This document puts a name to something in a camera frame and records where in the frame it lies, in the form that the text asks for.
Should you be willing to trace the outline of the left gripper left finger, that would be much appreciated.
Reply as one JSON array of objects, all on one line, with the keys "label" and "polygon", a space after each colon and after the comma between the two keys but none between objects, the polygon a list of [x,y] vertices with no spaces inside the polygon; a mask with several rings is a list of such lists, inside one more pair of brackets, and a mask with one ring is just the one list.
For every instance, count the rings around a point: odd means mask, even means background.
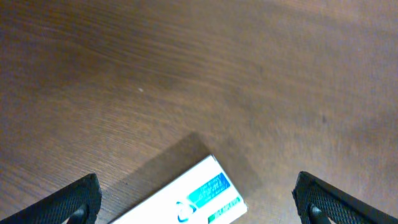
[{"label": "left gripper left finger", "polygon": [[101,207],[101,199],[97,175],[92,173],[1,220],[1,224],[94,223]]}]

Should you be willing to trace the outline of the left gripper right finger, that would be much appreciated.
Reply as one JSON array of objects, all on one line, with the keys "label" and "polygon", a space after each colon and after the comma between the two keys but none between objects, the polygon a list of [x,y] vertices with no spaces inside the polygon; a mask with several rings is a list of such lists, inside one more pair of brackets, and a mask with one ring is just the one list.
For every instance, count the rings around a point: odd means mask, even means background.
[{"label": "left gripper right finger", "polygon": [[397,218],[305,171],[298,173],[292,195],[302,223],[397,224]]}]

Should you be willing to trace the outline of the white Panadol box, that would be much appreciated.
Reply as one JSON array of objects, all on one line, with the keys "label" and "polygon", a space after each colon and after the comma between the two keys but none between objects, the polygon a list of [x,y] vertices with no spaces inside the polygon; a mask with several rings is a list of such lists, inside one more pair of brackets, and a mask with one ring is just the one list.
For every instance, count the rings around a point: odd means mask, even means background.
[{"label": "white Panadol box", "polygon": [[118,224],[229,224],[248,211],[214,155],[113,221]]}]

